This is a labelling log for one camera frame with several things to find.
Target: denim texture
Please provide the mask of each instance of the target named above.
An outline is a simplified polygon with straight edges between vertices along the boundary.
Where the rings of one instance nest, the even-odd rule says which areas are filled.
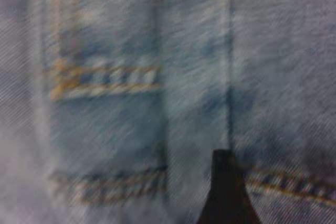
[[[314,196],[319,184],[336,179],[335,12],[335,0],[235,0],[237,158],[257,169],[304,178],[278,184],[279,193],[291,196],[265,196],[266,190],[253,197],[264,223],[335,221],[334,186],[318,193],[323,202]],[[317,183],[309,186],[308,179]],[[302,190],[305,200],[294,200]]]
[[[52,1],[0,0],[1,223],[194,223],[215,148],[263,223],[335,222],[335,0]]]

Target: seam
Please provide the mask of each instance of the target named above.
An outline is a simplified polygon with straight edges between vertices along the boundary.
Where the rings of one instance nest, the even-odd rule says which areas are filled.
[[[271,190],[336,206],[336,200],[332,198],[336,193],[336,186],[309,177],[253,168],[246,174],[246,184],[251,190],[261,189],[266,193]]]
[[[166,168],[147,170],[119,178],[69,176],[55,172],[49,176],[48,189],[58,205],[113,204],[166,190]]]

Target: stitch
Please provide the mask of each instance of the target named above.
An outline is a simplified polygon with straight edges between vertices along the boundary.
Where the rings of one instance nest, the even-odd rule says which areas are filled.
[[[285,177],[283,174],[272,174],[268,176],[273,176],[273,179],[269,179],[268,181],[265,181],[263,178],[264,176],[258,176],[258,173],[260,172],[262,175],[265,175],[265,171],[258,171],[254,170],[254,173],[249,174],[247,181],[248,185],[253,185],[253,186],[259,186],[266,190],[276,190],[277,192],[281,192],[283,194],[287,195],[292,195],[292,196],[298,196],[298,197],[303,197],[303,198],[308,198],[311,200],[318,200],[318,201],[326,201],[328,202],[334,202],[336,205],[336,201],[330,199],[329,195],[334,191],[328,185],[324,185],[321,182],[318,183],[312,183],[310,182],[307,178],[302,178],[302,177],[294,177],[291,176],[291,178]],[[284,180],[287,180],[287,183],[282,183],[279,185],[274,184],[276,181],[274,178],[283,178]]]
[[[104,205],[111,205],[111,204],[115,204],[119,201],[123,201],[123,200],[127,200],[129,198],[139,198],[142,197],[144,195],[150,194],[150,193],[154,193],[154,192],[160,192],[163,193],[165,192],[166,188],[164,186],[156,188],[156,187],[150,187],[147,190],[143,190],[141,192],[132,192],[126,195],[118,195],[118,196],[111,196],[111,197],[105,197],[101,203]],[[68,199],[67,204],[69,205],[81,205],[81,206],[91,206],[93,204],[96,204],[97,202],[92,201],[91,199],[89,200],[82,200],[82,199],[78,199],[77,201]]]
[[[109,188],[105,182],[105,180],[98,180],[95,181],[95,183],[92,181],[87,181],[86,183],[72,183],[71,185],[66,186],[64,190],[59,191],[57,195],[61,195],[61,199],[65,199],[62,202],[66,202],[70,205],[92,205],[96,203],[111,204],[115,201],[136,198],[145,194],[166,190],[163,176],[161,176],[161,179],[159,180],[148,180],[140,185],[140,187],[136,188],[129,188],[126,184],[121,184],[119,190],[116,187]]]
[[[274,186],[274,185],[263,184],[261,182],[255,181],[255,180],[248,181],[247,185],[251,186],[251,187],[259,187],[259,188],[262,188],[262,189],[271,189],[271,190],[279,191],[284,195],[294,196],[294,197],[297,197],[297,198],[306,198],[306,199],[310,199],[310,200],[316,200],[316,201],[319,201],[319,202],[324,203],[324,204],[329,205],[329,206],[336,206],[336,201],[335,200],[329,200],[327,198],[320,197],[320,196],[315,196],[315,195],[312,196],[312,195],[309,195],[308,193],[292,192],[290,190],[281,189],[280,187],[277,187],[277,186]]]
[[[330,183],[326,183],[326,182],[322,182],[316,178],[311,178],[311,177],[303,177],[302,175],[293,175],[293,174],[287,174],[284,172],[277,172],[277,171],[271,171],[271,170],[267,170],[267,169],[259,169],[257,167],[252,167],[253,171],[256,171],[258,173],[261,174],[265,174],[265,175],[273,175],[273,176],[277,176],[277,177],[282,177],[282,178],[286,178],[286,179],[291,179],[291,180],[306,180],[307,182],[310,182],[312,184],[322,184],[325,187],[330,187],[332,189],[336,190],[336,185],[330,184]]]
[[[137,177],[133,177],[133,178],[128,178],[128,179],[120,179],[120,180],[112,180],[112,181],[106,181],[103,185],[99,185],[99,187],[114,187],[114,188],[118,188],[118,187],[122,187],[122,186],[132,186],[132,185],[136,185],[136,184],[144,184],[146,182],[152,181],[156,178],[160,178],[162,179],[162,177],[165,176],[165,172],[161,172],[158,174],[153,174],[153,175],[145,175],[145,176],[137,176]],[[74,186],[83,186],[83,184],[85,184],[87,187],[91,186],[89,183],[87,182],[74,182],[71,183],[71,185]]]

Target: orange stitching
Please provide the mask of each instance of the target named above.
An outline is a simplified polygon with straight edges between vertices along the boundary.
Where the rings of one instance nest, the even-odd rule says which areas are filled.
[[[117,201],[121,201],[121,200],[126,200],[128,198],[138,198],[138,197],[141,197],[141,196],[144,196],[146,194],[149,194],[149,193],[152,193],[152,192],[164,192],[166,191],[166,188],[165,186],[161,186],[161,187],[150,187],[146,190],[143,190],[143,191],[139,191],[139,192],[131,192],[129,194],[121,194],[121,195],[118,195],[118,196],[111,196],[111,197],[104,197],[103,199],[103,204],[112,204],[114,202],[117,202]],[[95,197],[96,200],[76,200],[75,202],[73,202],[71,200],[70,197],[67,197],[67,203],[70,204],[70,205],[92,205],[94,203],[99,203],[101,201],[101,199],[99,199],[99,196],[98,197]]]
[[[312,200],[317,200],[320,202],[323,202],[325,204],[331,205],[331,206],[336,206],[336,201],[335,200],[329,200],[326,198],[323,198],[321,196],[313,196],[309,193],[296,193],[292,192],[286,189],[282,189],[279,186],[271,185],[271,184],[266,184],[266,183],[261,183],[256,180],[250,180],[247,182],[247,185],[249,186],[256,186],[256,187],[261,187],[265,189],[272,189],[275,191],[279,191],[284,195],[289,195],[289,196],[294,196],[294,197],[299,197],[299,198],[307,198],[307,199],[312,199]]]
[[[101,187],[113,187],[113,188],[119,188],[122,186],[132,186],[132,185],[136,185],[136,184],[145,184],[146,182],[150,182],[153,179],[160,179],[160,177],[165,177],[166,176],[166,172],[159,172],[156,174],[151,174],[151,175],[138,175],[138,176],[134,176],[128,179],[120,179],[120,180],[110,180],[110,181],[106,181],[103,184],[98,184],[97,188],[101,188]],[[82,181],[78,181],[78,182],[74,182],[72,183],[73,186],[82,186],[83,189],[85,188],[89,188],[90,186],[92,186],[94,182],[88,181],[87,183],[82,182]]]
[[[320,181],[314,178],[303,177],[300,175],[286,174],[284,172],[277,172],[277,171],[272,171],[272,170],[267,170],[267,169],[257,169],[256,167],[253,167],[252,170],[256,171],[257,173],[264,174],[264,175],[273,175],[273,176],[277,176],[281,178],[288,178],[291,180],[303,180],[303,181],[307,181],[316,186],[323,186],[323,187],[328,187],[331,189],[336,189],[336,185],[326,183],[326,182],[323,182],[323,181]]]

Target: faded denim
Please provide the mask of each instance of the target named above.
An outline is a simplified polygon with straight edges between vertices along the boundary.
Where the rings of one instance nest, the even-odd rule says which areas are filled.
[[[229,147],[263,223],[335,222],[334,0],[63,0],[58,33],[48,4],[1,0],[3,223],[194,223]]]

